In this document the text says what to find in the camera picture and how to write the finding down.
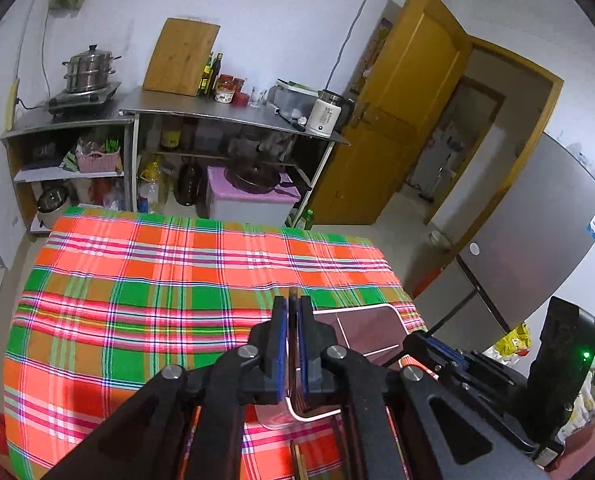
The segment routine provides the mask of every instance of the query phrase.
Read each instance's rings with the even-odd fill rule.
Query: electric kettle
[[[339,124],[338,118],[344,106],[348,107],[349,111],[344,120],[339,121],[341,122]],[[354,108],[355,103],[350,99],[329,90],[322,90],[319,92],[319,99],[315,101],[313,111],[306,123],[306,132],[321,137],[330,137],[333,130],[341,130],[346,125],[353,115]]]

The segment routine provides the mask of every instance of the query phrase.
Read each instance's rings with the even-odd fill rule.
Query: frying pan
[[[224,175],[233,187],[252,194],[266,194],[273,190],[282,192],[277,187],[311,189],[295,182],[282,182],[282,177],[277,168],[251,158],[233,159],[228,164]]]

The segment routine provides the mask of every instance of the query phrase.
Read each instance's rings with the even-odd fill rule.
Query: wooden cutting board
[[[145,90],[196,95],[219,25],[168,18],[148,64]]]

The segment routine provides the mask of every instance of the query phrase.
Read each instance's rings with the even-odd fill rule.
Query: glass cup
[[[248,106],[252,108],[260,108],[262,102],[264,101],[264,97],[266,97],[266,90],[262,90],[261,88],[254,86],[253,90],[250,91]]]

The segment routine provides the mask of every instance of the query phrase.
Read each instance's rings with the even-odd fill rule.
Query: kitchen shelf
[[[44,225],[40,224],[39,218],[37,218],[36,214],[33,218],[32,224],[30,225],[30,232],[36,235],[47,235],[51,232],[51,230],[48,227],[45,227]]]
[[[181,117],[195,117],[229,123],[250,124],[260,128],[269,128],[279,132],[297,134],[325,141],[350,144],[348,140],[337,132],[330,137],[311,135],[296,130],[291,124],[279,117],[268,107],[252,108],[250,106],[232,106],[218,103],[214,99],[190,97],[186,95],[170,94],[136,88],[128,94],[119,105],[123,112],[133,114],[163,114]]]
[[[148,148],[144,149],[145,152],[154,153],[156,155],[176,155],[176,156],[194,156],[196,158],[213,158],[214,160],[232,160],[232,156],[230,155],[223,155],[222,153],[216,152],[202,152],[198,150],[175,150],[173,152],[168,152],[165,150],[149,150]],[[285,160],[280,161],[277,158],[272,158],[271,156],[266,156],[264,153],[260,152],[257,153],[255,160],[259,162],[263,162],[264,164],[277,164],[278,166],[297,166],[295,160]]]
[[[41,182],[43,180],[67,180],[70,178],[102,178],[105,176],[124,176],[121,171],[103,171],[100,173],[80,173],[79,171],[67,171],[58,166],[51,168],[37,168],[36,170],[20,170],[13,179],[15,182]]]
[[[135,118],[131,114],[123,114],[120,110],[121,95],[103,105],[95,112],[79,112],[68,115],[54,116],[44,107],[29,110],[21,115],[13,125],[10,132],[4,132],[1,139],[9,139],[36,132],[49,130],[66,130],[69,128],[91,128],[94,126],[112,126],[114,124],[127,125],[133,123]]]

